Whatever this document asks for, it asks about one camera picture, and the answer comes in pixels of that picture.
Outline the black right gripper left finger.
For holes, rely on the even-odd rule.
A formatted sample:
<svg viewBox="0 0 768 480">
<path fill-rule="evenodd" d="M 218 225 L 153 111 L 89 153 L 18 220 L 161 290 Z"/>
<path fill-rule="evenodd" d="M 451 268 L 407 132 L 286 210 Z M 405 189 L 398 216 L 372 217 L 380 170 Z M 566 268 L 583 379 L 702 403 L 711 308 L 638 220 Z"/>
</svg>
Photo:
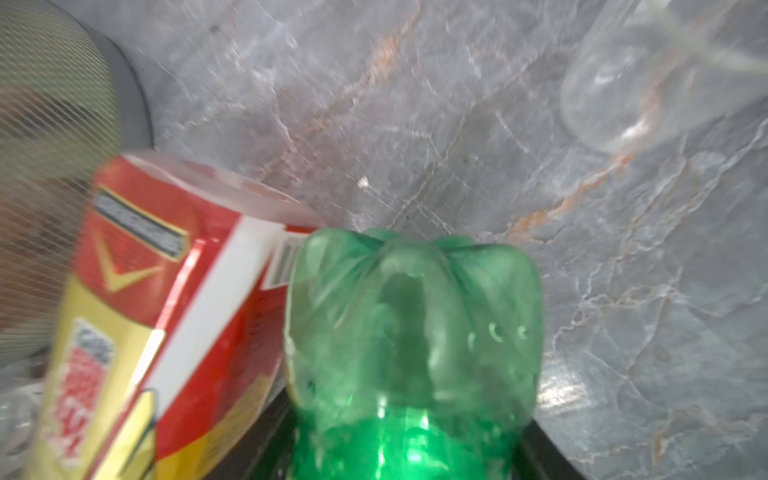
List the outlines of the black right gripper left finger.
<svg viewBox="0 0 768 480">
<path fill-rule="evenodd" d="M 205 479 L 287 479 L 295 429 L 296 415 L 283 389 Z"/>
</svg>

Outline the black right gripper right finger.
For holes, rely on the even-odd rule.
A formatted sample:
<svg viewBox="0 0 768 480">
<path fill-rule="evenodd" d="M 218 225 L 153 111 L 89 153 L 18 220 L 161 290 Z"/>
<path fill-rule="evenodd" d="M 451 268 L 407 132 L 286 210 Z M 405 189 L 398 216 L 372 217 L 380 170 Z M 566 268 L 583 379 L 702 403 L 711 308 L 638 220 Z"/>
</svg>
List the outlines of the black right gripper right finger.
<svg viewBox="0 0 768 480">
<path fill-rule="evenodd" d="M 531 422 L 515 449 L 515 478 L 520 480 L 584 480 L 541 426 Z"/>
</svg>

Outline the green plastic bottle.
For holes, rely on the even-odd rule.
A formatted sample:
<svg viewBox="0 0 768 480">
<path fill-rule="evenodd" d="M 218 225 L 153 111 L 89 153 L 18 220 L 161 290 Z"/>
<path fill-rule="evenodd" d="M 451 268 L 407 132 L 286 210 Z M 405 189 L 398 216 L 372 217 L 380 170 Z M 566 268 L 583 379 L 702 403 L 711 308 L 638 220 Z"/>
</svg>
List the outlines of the green plastic bottle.
<svg viewBox="0 0 768 480">
<path fill-rule="evenodd" d="M 293 479 L 509 479 L 536 408 L 536 264 L 463 236 L 321 229 L 287 296 Z"/>
</svg>

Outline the green mesh waste bin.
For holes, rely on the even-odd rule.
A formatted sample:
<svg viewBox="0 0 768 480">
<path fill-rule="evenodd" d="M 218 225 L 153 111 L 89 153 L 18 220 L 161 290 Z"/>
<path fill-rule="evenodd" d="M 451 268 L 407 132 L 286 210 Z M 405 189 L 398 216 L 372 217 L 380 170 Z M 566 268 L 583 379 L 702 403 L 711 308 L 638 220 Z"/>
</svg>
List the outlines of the green mesh waste bin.
<svg viewBox="0 0 768 480">
<path fill-rule="evenodd" d="M 90 182 L 152 145 L 146 101 L 108 37 L 50 1 L 1 5 L 1 362 L 51 341 Z"/>
</svg>

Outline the yellow tea bottle red label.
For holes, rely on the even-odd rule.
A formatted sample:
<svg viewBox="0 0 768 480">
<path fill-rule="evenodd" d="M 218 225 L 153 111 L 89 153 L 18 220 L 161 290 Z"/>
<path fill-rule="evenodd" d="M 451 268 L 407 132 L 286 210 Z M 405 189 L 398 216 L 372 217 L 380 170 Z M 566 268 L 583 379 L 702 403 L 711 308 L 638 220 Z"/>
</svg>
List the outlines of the yellow tea bottle red label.
<svg viewBox="0 0 768 480">
<path fill-rule="evenodd" d="M 218 167 L 124 153 L 94 175 L 26 479 L 202 479 L 282 362 L 310 207 Z"/>
</svg>

